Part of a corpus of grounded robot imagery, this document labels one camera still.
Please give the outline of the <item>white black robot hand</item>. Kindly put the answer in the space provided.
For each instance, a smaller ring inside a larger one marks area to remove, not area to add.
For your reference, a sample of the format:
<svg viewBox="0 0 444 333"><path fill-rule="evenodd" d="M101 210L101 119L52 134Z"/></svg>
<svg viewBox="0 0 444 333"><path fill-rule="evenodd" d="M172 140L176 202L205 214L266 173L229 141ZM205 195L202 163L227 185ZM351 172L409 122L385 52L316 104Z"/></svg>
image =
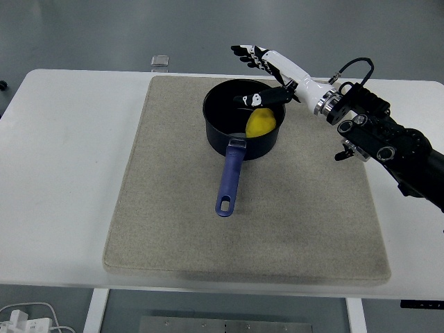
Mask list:
<svg viewBox="0 0 444 333"><path fill-rule="evenodd" d="M315 81L305 70L277 51L255 45L234 45L231 50L240 61L266 71L282 85L295 83L294 95L313 112L328 92L336 91L329 83Z"/></svg>

